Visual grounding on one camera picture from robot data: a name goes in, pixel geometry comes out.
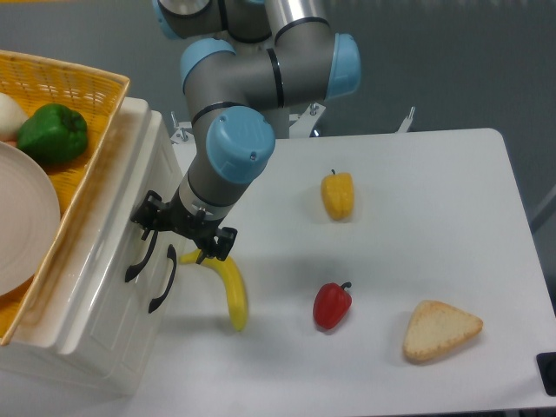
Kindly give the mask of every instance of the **yellow basket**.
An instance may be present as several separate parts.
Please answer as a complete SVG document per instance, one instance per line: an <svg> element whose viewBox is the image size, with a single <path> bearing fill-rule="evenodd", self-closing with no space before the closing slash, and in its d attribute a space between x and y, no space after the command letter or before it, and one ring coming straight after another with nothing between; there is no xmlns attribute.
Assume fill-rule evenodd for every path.
<svg viewBox="0 0 556 417"><path fill-rule="evenodd" d="M47 103L60 103L78 111L88 125L89 147L72 162L44 167L60 202L62 220L56 238L32 279L0 296L0 345L10 343L25 311L36 299L63 237L76 217L84 189L94 181L106 132L120 108L129 79L74 63L0 50L0 92L16 100L28 116Z"/></svg>

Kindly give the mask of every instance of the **yellow banana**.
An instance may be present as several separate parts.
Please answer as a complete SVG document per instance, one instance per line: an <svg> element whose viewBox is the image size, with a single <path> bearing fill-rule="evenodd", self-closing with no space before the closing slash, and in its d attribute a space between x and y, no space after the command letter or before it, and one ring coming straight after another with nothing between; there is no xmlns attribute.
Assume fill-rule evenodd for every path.
<svg viewBox="0 0 556 417"><path fill-rule="evenodd" d="M195 263L199 256L200 250L197 249L189 254L180 256L180 263ZM235 330L242 331L247 324L248 304L245 286L243 285L242 273L235 265L231 256L226 261L218 261L216 258L205 258L201 263L204 267L215 271L224 282L226 288L226 297L228 299L229 319Z"/></svg>

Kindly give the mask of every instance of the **bread crust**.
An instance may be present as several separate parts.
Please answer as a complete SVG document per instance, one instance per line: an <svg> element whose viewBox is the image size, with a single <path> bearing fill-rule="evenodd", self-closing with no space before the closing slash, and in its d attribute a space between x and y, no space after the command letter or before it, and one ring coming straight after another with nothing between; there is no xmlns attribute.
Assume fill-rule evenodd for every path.
<svg viewBox="0 0 556 417"><path fill-rule="evenodd" d="M424 300L407 326L403 353L413 362L430 361L471 340L482 328L476 315L442 301Z"/></svg>

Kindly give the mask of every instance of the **white onion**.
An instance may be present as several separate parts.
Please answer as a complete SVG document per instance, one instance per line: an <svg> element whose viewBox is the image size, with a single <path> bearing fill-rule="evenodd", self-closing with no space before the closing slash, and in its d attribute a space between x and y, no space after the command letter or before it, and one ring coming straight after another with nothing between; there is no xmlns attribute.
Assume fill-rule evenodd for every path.
<svg viewBox="0 0 556 417"><path fill-rule="evenodd" d="M27 115L13 98L0 93L0 142L15 141L17 131L27 119Z"/></svg>

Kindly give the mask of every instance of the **red bell pepper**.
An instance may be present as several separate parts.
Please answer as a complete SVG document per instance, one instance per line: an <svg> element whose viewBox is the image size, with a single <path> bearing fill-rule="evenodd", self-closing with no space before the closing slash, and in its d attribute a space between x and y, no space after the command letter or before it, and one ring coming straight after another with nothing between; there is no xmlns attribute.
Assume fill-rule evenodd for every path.
<svg viewBox="0 0 556 417"><path fill-rule="evenodd" d="M313 305L316 324L330 330L340 322L351 306L351 295L345 290L350 287L351 282L341 286L332 282L321 287Z"/></svg>

